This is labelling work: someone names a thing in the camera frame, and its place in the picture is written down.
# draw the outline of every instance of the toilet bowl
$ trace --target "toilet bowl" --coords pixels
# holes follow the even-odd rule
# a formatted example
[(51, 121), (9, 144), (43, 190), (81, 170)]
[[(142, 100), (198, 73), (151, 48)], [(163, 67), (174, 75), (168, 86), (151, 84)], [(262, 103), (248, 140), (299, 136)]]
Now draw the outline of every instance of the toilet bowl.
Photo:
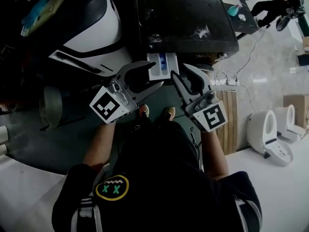
[(293, 154), (286, 143), (277, 140), (277, 121), (275, 113), (271, 110), (251, 114), (247, 127), (247, 141), (265, 158), (286, 166), (293, 161)]
[(283, 137), (294, 142), (299, 141), (305, 135), (305, 129), (295, 125), (295, 108), (293, 105), (279, 107), (275, 109), (277, 119), (277, 131)]

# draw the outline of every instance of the black shirt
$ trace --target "black shirt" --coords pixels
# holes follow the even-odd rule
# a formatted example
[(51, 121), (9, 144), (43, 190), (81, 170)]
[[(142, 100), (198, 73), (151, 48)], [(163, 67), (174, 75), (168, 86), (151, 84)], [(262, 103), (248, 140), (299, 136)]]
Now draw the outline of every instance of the black shirt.
[(56, 232), (70, 231), (73, 213), (90, 193), (106, 231), (197, 227), (258, 232), (262, 226), (260, 204), (247, 173), (220, 181), (208, 178), (176, 123), (132, 132), (113, 175), (93, 189), (95, 178), (87, 165), (71, 168), (53, 210)]

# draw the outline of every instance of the power strip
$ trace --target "power strip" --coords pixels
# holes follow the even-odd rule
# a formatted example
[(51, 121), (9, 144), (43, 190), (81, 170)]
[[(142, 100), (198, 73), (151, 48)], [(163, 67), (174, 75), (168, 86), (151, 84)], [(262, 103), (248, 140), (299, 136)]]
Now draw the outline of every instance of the power strip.
[(226, 80), (226, 85), (230, 85), (230, 86), (239, 86), (239, 80), (236, 81), (236, 79), (232, 79), (232, 78), (227, 78)]

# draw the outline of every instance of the smiley face logo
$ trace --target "smiley face logo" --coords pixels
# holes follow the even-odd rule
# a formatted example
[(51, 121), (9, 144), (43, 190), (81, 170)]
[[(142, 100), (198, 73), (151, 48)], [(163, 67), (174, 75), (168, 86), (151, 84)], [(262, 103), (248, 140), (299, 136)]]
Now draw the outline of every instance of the smiley face logo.
[(116, 201), (122, 199), (129, 190), (129, 181), (123, 175), (115, 175), (104, 180), (96, 187), (96, 194), (105, 200)]

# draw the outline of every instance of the dark floor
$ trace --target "dark floor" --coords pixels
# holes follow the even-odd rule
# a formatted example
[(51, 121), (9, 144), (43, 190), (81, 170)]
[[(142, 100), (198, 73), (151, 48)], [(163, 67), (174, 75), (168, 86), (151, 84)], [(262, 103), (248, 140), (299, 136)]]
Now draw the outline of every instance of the dark floor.
[[(182, 102), (174, 86), (161, 87), (144, 102), (150, 108), (152, 121), (157, 120), (167, 106), (175, 106), (174, 120), (182, 125), (189, 138), (189, 127), (193, 126), (195, 138), (197, 142), (200, 141), (198, 128), (180, 109)], [(96, 128), (101, 123), (100, 118), (89, 108), (89, 103), (87, 100), (70, 101), (70, 98), (66, 98), (63, 101), (64, 117), (71, 120), (85, 116), (85, 119), (47, 131), (40, 131), (44, 124), (41, 122), (38, 109), (1, 115), (0, 126), (6, 125), (9, 130), (9, 156), (36, 168), (67, 173), (70, 167), (82, 162)], [(135, 120), (136, 113), (132, 113), (117, 121), (111, 156), (112, 166)]]

